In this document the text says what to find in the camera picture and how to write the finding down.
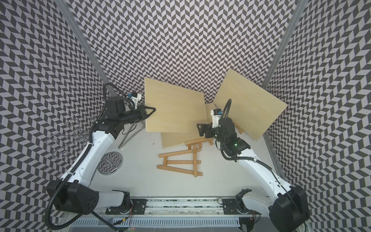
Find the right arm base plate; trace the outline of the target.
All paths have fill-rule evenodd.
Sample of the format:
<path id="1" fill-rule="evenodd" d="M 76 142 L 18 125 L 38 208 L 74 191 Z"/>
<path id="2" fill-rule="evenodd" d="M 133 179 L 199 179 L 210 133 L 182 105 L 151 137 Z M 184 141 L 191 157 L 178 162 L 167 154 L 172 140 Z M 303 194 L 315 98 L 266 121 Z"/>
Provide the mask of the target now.
<path id="1" fill-rule="evenodd" d="M 218 204 L 222 206 L 224 215 L 261 215 L 260 212 L 248 208 L 243 201 L 243 197 L 255 197 L 257 196 L 249 188 L 242 189 L 234 197 L 217 199 Z"/>

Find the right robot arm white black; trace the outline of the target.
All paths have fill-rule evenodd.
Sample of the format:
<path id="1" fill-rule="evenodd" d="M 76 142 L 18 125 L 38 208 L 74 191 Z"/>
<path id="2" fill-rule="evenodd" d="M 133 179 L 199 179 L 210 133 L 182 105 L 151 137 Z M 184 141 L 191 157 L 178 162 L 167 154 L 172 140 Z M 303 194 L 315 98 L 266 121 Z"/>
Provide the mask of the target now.
<path id="1" fill-rule="evenodd" d="M 258 212 L 268 217 L 280 232 L 308 232 L 310 212 L 306 191 L 282 179 L 237 136 L 235 124 L 228 117 L 231 104 L 229 99 L 223 110 L 212 110 L 212 123 L 197 124 L 197 129 L 200 136 L 218 141 L 222 157 L 245 168 L 267 193 L 259 196 L 249 188 L 241 190 L 235 196 L 238 212 Z"/>

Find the wooden easel with label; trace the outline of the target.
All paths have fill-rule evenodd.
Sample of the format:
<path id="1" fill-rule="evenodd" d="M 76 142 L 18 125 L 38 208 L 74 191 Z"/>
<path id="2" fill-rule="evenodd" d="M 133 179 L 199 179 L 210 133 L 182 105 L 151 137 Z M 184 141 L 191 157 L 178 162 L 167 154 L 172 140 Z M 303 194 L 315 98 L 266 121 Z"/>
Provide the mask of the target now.
<path id="1" fill-rule="evenodd" d="M 235 121 L 232 121 L 232 122 L 234 123 L 235 127 L 238 129 L 239 134 L 242 134 L 244 132 L 242 127 L 240 127 Z"/>

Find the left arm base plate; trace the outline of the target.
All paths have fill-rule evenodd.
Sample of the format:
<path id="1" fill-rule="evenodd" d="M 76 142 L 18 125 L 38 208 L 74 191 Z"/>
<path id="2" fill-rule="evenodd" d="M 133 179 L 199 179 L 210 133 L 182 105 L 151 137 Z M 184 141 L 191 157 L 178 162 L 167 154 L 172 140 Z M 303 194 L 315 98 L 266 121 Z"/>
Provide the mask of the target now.
<path id="1" fill-rule="evenodd" d="M 128 191 L 117 190 L 124 194 L 124 198 L 119 206 L 112 206 L 106 209 L 107 215 L 144 215 L 148 200 L 145 198 L 133 199 Z"/>

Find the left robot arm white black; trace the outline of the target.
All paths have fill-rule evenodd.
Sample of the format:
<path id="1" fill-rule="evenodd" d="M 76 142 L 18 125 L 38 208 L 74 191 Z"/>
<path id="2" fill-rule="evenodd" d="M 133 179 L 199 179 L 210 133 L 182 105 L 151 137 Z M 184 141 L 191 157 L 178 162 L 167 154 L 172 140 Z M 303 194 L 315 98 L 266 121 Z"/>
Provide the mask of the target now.
<path id="1" fill-rule="evenodd" d="M 90 188 L 92 179 L 104 155 L 114 144 L 125 125 L 140 123 L 155 113 L 154 107 L 138 104 L 139 93 L 125 94 L 113 83 L 103 85 L 104 105 L 98 118 L 88 131 L 87 145 L 68 171 L 59 180 L 50 181 L 50 196 L 45 211 L 45 225 L 50 230 L 61 230 L 83 215 L 93 214 L 105 225 L 119 229 L 106 221 L 95 210 L 113 208 L 119 213 L 131 215 L 134 204 L 127 191 L 99 192 Z"/>

